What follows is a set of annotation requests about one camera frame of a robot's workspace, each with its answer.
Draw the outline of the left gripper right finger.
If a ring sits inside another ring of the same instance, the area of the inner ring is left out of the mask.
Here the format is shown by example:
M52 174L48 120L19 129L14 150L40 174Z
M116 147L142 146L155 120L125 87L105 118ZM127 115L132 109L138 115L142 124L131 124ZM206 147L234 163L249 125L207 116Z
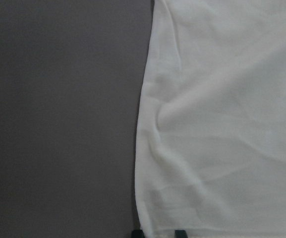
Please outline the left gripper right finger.
M187 238L186 230L175 230L174 231L175 238Z

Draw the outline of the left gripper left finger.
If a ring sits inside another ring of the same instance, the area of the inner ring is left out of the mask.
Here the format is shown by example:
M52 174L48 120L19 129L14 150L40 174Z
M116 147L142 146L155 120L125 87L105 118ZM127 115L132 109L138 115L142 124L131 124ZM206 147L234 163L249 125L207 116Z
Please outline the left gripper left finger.
M131 232L131 238L143 238L143 231L142 230L133 230Z

